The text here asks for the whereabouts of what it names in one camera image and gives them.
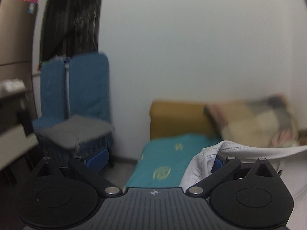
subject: pillow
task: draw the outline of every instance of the pillow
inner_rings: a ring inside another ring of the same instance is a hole
[[[290,147],[298,138],[293,111],[284,96],[208,105],[223,140],[252,147]]]
[[[111,133],[114,127],[102,120],[74,115],[70,119],[38,132],[65,149],[79,149],[80,145]]]

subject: baseboard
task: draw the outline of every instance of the baseboard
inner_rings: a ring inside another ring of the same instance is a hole
[[[113,156],[115,162],[119,163],[127,163],[127,164],[133,164],[136,165],[138,163],[138,160],[136,159],[128,159],[128,158],[123,158],[119,156]]]

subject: white wall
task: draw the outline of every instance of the white wall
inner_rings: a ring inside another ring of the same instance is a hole
[[[139,156],[149,140],[148,112],[155,98],[289,97],[293,32],[285,18],[303,3],[284,3],[103,0],[99,50],[110,61],[115,153]]]
[[[284,0],[292,33],[291,104],[301,128],[307,128],[307,8],[305,0]]]

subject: blue chair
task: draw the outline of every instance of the blue chair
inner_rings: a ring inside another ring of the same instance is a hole
[[[34,132],[66,119],[66,69],[64,60],[53,60],[40,69],[40,104],[42,116],[32,122]]]
[[[75,114],[110,121],[109,114],[109,62],[104,54],[86,53],[73,57],[69,64],[70,116]],[[86,165],[99,172],[111,158],[112,134],[67,150],[47,138],[40,137],[45,156],[53,157],[58,166],[68,167],[68,160],[81,156]]]

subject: floral pillow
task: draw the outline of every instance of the floral pillow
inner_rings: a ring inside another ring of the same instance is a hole
[[[209,104],[223,140],[253,147],[291,147],[298,138],[294,113],[284,96]]]

